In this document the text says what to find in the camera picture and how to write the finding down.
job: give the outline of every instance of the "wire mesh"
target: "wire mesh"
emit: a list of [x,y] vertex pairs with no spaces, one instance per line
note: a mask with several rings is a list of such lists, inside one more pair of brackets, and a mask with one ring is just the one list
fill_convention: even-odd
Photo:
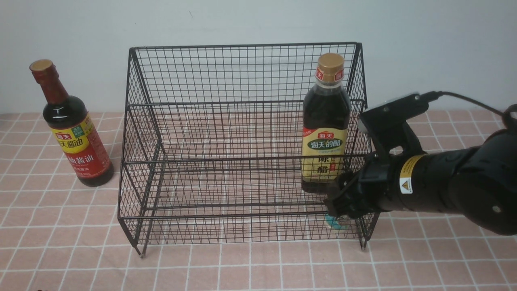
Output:
[[375,214],[325,222],[301,189],[302,100],[320,55],[345,57],[344,167],[371,151],[359,43],[130,49],[118,218],[138,244],[359,238]]

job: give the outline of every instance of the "vinegar bottle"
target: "vinegar bottle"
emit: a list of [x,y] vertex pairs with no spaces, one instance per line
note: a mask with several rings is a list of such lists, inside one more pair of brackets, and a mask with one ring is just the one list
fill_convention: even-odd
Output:
[[79,181],[90,187],[106,184],[113,164],[84,103],[68,95],[52,61],[35,61],[29,68],[47,99],[43,118]]
[[343,87],[344,58],[323,54],[315,76],[316,83],[303,100],[301,187],[324,194],[344,166],[350,121],[350,98]]

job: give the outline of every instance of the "basket leg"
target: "basket leg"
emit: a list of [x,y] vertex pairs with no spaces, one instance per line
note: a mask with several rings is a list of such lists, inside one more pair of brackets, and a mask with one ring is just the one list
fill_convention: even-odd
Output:
[[123,219],[118,219],[118,223],[122,227],[122,231],[124,231],[124,233],[126,234],[126,237],[128,238],[129,243],[136,250],[136,253],[140,256],[140,258],[143,255],[145,256],[145,254],[142,254],[142,252],[140,252],[140,249],[138,248],[138,241],[131,235],[131,232],[129,231],[129,228],[127,227],[127,225],[124,222],[124,220]]
[[373,230],[375,229],[375,225],[377,224],[377,221],[379,220],[380,213],[375,213],[373,215],[372,221],[370,222],[370,225],[366,225],[364,221],[364,217],[361,217],[360,219],[360,228],[358,229],[359,233],[359,244],[361,245],[361,250],[365,250],[368,241],[372,238]]

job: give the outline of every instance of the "yellow warning label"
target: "yellow warning label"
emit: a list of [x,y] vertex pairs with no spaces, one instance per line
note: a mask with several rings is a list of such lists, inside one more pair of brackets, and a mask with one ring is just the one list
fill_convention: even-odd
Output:
[[418,160],[422,158],[424,155],[416,155],[410,157],[402,166],[400,170],[400,192],[402,194],[412,194],[413,193],[413,185],[411,184],[411,176],[413,175],[413,169],[417,164]]
[[404,187],[404,189],[409,191],[408,181],[405,181],[404,183],[402,183],[402,187]]

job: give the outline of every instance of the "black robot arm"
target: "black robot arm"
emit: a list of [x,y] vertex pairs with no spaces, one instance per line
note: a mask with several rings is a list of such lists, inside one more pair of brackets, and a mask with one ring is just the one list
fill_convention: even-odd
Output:
[[[517,234],[517,111],[512,105],[501,115],[506,129],[483,145],[426,154],[407,120],[424,113],[430,101],[449,92],[410,94],[371,108],[359,116],[376,151],[366,156],[357,173],[338,180],[338,193],[328,193],[329,215],[358,218],[393,210],[463,214],[500,235]],[[402,147],[403,152],[389,151]]]

